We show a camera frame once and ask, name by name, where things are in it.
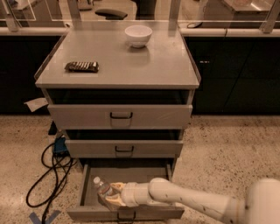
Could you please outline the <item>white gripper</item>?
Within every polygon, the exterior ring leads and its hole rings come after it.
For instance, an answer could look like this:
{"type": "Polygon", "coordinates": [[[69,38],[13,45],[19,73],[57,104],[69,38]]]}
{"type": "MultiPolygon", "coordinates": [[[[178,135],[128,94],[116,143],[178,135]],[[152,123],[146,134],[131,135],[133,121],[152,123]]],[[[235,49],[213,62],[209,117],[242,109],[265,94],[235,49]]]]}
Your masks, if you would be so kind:
{"type": "Polygon", "coordinates": [[[123,182],[111,183],[115,194],[112,196],[106,196],[105,200],[117,207],[138,207],[140,205],[148,205],[151,202],[151,196],[149,194],[148,183],[136,183],[129,182],[127,184],[123,182]]]}

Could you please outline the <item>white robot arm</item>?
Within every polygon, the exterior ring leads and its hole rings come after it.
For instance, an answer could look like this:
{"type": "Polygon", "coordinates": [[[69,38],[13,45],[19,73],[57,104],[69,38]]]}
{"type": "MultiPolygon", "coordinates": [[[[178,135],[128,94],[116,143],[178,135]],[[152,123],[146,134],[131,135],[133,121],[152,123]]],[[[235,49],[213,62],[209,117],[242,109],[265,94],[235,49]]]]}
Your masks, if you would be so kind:
{"type": "Polygon", "coordinates": [[[112,183],[116,193],[105,200],[119,207],[169,205],[178,202],[223,224],[280,224],[280,181],[263,178],[255,182],[244,200],[195,191],[164,178],[148,183],[112,183]]]}

